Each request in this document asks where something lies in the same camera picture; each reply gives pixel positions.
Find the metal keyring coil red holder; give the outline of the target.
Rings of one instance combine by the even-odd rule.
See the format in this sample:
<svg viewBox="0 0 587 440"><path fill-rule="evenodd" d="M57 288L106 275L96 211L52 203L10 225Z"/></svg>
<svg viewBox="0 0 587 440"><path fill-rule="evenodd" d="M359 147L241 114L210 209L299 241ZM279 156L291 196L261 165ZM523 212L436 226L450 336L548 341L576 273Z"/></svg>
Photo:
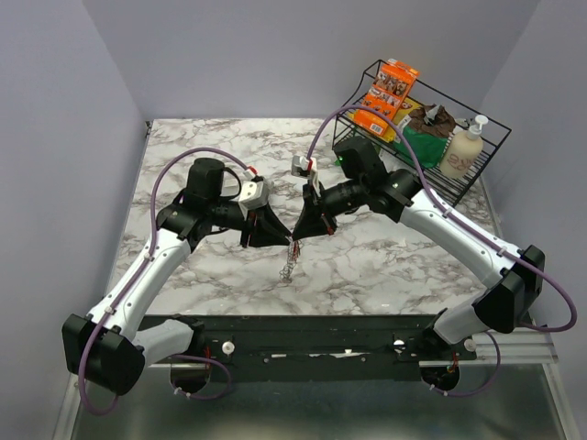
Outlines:
<svg viewBox="0 0 587 440"><path fill-rule="evenodd" d="M292 240L287 248L287 257L285 264L279 272L281 282L290 283L292 281L292 274L300 257L302 249L302 242L300 240Z"/></svg>

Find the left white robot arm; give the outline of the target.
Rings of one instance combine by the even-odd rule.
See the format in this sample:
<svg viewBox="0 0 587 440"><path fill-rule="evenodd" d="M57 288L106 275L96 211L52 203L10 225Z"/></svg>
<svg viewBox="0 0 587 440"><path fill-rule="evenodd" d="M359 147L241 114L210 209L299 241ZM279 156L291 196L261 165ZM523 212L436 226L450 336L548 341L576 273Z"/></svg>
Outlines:
<svg viewBox="0 0 587 440"><path fill-rule="evenodd" d="M143 369L176 355L184 362L208 353L205 325L174 315L139 327L167 279L208 236L240 233L242 247L288 246L290 232L269 205L269 186L254 171L238 194L222 193L230 169L220 160L196 159L172 202L151 216L151 237L116 286L87 315L70 315L62 327L68 370L81 381L128 393Z"/></svg>

